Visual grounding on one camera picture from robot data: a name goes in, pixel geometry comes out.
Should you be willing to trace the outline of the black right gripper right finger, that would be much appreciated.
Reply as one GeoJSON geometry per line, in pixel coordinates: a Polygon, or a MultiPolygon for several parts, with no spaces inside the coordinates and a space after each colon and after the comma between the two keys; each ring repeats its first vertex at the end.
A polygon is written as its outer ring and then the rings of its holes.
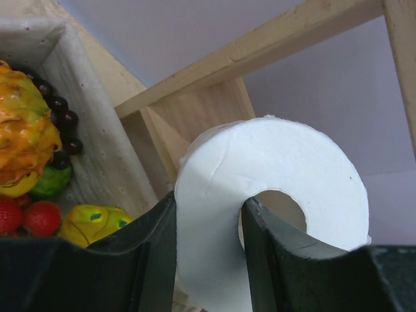
{"type": "Polygon", "coordinates": [[[330,246],[271,213],[242,207],[254,311],[414,311],[415,247],[330,246]]]}

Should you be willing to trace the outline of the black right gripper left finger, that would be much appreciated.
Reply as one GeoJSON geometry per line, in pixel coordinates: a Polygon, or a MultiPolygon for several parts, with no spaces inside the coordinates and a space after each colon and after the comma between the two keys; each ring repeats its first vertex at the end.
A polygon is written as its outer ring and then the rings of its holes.
{"type": "Polygon", "coordinates": [[[172,193],[87,248],[1,239],[2,311],[170,311],[175,275],[172,193]]]}

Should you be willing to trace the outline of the floral paper roll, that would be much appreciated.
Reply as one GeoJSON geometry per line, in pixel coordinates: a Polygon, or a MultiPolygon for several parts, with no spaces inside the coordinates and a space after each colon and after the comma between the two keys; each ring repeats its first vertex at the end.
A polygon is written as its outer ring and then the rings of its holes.
{"type": "Polygon", "coordinates": [[[174,190],[179,279],[203,309],[252,310],[239,213],[268,190],[300,206],[308,235],[346,251],[368,244],[367,190],[330,137],[269,115],[214,127],[188,148],[174,190]]]}

